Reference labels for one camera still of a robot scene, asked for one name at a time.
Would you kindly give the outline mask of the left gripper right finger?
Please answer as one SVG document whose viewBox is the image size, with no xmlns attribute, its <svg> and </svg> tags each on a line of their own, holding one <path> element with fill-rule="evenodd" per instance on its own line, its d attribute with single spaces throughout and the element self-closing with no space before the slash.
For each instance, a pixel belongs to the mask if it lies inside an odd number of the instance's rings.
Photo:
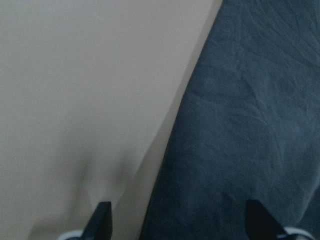
<svg viewBox="0 0 320 240">
<path fill-rule="evenodd" d="M 293 239 L 258 200 L 245 203 L 245 231 L 250 240 Z"/>
</svg>

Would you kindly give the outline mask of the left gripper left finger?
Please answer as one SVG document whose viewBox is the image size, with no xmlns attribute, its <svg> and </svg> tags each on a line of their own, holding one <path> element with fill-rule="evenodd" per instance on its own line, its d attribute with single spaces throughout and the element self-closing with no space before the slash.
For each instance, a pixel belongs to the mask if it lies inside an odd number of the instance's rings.
<svg viewBox="0 0 320 240">
<path fill-rule="evenodd" d="M 100 202 L 83 231 L 84 240 L 110 240 L 112 238 L 112 203 Z"/>
</svg>

